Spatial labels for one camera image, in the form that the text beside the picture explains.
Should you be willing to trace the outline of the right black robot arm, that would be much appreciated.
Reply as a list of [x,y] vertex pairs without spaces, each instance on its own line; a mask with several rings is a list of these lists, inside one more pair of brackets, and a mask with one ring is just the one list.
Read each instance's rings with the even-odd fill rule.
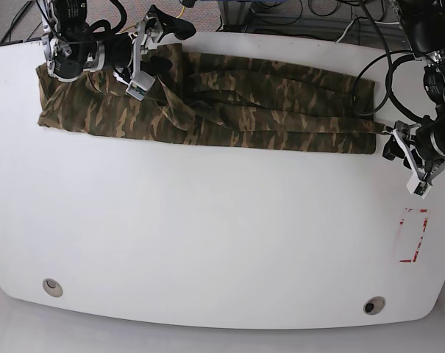
[[112,70],[125,84],[136,81],[141,72],[141,55],[148,42],[159,43],[166,35],[187,40],[196,34],[188,21],[151,6],[143,20],[131,32],[123,30],[127,12],[120,1],[112,1],[120,21],[87,23],[86,1],[37,1],[43,25],[46,67],[50,76],[61,82],[73,82],[84,71]]

